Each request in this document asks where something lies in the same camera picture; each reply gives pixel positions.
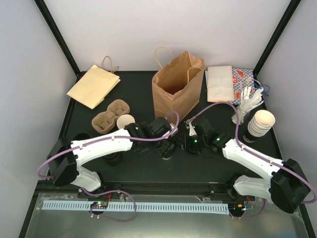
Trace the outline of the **brown kraft paper bag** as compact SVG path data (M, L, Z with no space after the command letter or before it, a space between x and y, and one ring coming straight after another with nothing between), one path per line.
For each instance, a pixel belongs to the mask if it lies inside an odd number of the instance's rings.
M188 51L172 57L165 66L155 58L160 66L152 78L155 117L176 111L182 120L200 101L205 61Z

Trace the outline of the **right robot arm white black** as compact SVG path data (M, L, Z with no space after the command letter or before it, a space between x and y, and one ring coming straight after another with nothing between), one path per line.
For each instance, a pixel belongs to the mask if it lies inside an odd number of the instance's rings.
M251 178L235 174L225 187L229 199L236 200L240 196L263 198L291 214L311 192L296 161L272 158L239 143L229 134L217 132L205 117L189 119L185 123L188 133L180 139L183 150L198 155L206 149L212 155L234 161L258 175L258 178Z

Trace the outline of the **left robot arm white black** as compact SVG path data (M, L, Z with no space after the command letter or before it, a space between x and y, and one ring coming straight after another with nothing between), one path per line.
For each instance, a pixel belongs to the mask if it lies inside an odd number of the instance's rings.
M97 172L88 170L84 164L101 157L113 161L119 153L131 149L156 148L161 157L169 157L173 148L168 139L177 132L177 125L159 117L152 122L127 123L115 132L95 138L72 141L61 138L47 156L49 178L57 187L72 184L95 198L103 197L106 185Z

